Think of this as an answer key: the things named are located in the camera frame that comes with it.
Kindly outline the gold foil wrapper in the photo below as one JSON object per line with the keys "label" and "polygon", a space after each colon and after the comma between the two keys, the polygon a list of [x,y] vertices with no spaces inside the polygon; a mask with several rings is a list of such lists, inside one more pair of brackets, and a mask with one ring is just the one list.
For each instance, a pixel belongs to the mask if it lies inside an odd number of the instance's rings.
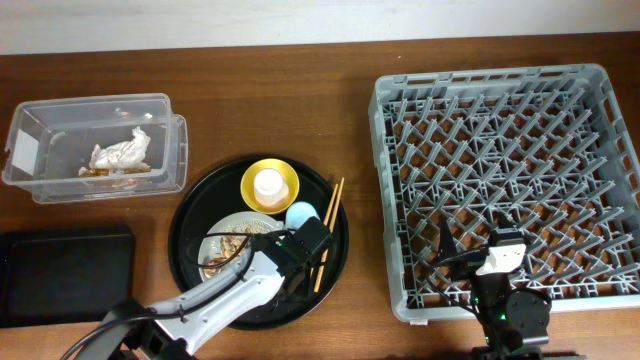
{"label": "gold foil wrapper", "polygon": [[150,168],[129,168],[129,169],[86,169],[81,168],[79,171],[80,177],[101,177],[101,176],[115,176],[115,175],[131,175],[139,173],[148,173]]}

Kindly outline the yellow bowl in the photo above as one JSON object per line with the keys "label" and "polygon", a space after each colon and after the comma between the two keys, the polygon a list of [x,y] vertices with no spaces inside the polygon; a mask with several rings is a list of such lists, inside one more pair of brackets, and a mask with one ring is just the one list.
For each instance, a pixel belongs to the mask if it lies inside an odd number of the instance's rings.
{"label": "yellow bowl", "polygon": [[[265,168],[273,168],[279,171],[288,184],[288,198],[281,204],[280,207],[265,208],[261,206],[255,199],[253,187],[254,178],[260,170]],[[293,167],[289,163],[275,158],[267,158],[254,162],[244,172],[240,181],[240,192],[245,204],[252,210],[267,215],[275,215],[284,212],[294,203],[295,199],[298,196],[299,189],[300,181]]]}

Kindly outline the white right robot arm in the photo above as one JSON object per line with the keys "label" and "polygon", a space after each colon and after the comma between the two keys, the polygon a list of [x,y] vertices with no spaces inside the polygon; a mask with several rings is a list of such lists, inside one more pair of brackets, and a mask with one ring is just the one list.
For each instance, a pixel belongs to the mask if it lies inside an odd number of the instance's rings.
{"label": "white right robot arm", "polygon": [[467,280],[476,317],[486,345],[471,351],[473,359],[540,359],[540,347],[549,342],[551,299],[538,290],[514,288],[509,276],[524,260],[529,241],[516,224],[502,214],[488,243],[456,254],[451,278]]}

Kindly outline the light blue cup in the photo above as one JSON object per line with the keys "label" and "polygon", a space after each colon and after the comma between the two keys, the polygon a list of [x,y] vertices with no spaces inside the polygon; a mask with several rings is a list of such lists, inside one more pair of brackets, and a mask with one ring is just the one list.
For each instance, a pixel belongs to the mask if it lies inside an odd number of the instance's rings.
{"label": "light blue cup", "polygon": [[295,202],[286,211],[285,228],[297,230],[310,218],[319,218],[314,206],[308,202]]}

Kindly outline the food scraps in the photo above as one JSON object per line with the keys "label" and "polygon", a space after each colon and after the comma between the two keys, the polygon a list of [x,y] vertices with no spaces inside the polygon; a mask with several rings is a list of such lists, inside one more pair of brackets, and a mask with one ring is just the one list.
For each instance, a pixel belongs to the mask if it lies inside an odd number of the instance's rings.
{"label": "food scraps", "polygon": [[215,265],[230,258],[244,241],[244,236],[235,236],[235,233],[267,233],[270,227],[260,221],[245,221],[233,225],[227,225],[220,229],[222,236],[206,238],[200,248],[198,262],[205,265]]}

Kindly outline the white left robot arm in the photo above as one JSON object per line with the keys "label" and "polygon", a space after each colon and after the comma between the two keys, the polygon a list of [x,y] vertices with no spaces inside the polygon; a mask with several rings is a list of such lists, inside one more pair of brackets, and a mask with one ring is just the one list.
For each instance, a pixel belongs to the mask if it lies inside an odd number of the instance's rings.
{"label": "white left robot arm", "polygon": [[76,357],[134,359],[139,350],[149,359],[192,359],[211,337],[320,265],[332,238],[315,217],[294,231],[239,236],[247,252],[222,262],[216,277],[148,308],[135,301],[116,307]]}

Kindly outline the white tissue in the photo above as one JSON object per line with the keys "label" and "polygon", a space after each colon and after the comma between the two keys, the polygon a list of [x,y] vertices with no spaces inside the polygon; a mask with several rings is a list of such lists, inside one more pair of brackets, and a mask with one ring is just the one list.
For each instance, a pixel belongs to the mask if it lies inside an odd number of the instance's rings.
{"label": "white tissue", "polygon": [[98,144],[94,146],[86,169],[129,169],[129,168],[150,168],[144,162],[146,151],[151,138],[136,127],[132,130],[133,139],[123,141],[106,148],[101,148]]}

